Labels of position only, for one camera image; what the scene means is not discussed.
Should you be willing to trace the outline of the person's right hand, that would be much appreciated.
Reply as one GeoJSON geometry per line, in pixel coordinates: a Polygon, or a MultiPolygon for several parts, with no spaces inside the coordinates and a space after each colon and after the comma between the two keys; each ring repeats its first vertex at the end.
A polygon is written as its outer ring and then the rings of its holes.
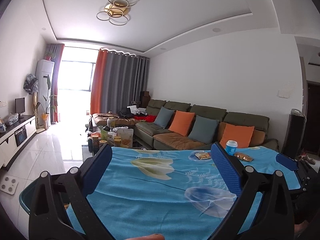
{"type": "Polygon", "coordinates": [[[295,224],[294,226],[294,232],[295,232],[295,238],[298,237],[309,225],[308,221],[304,221],[300,224],[295,224]]]}

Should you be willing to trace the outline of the person's left hand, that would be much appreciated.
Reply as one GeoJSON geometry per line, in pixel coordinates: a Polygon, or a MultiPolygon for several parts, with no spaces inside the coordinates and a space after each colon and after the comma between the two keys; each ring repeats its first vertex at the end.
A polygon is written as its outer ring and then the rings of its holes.
{"type": "Polygon", "coordinates": [[[164,236],[158,233],[154,233],[148,236],[136,237],[134,240],[165,240],[164,236]]]}

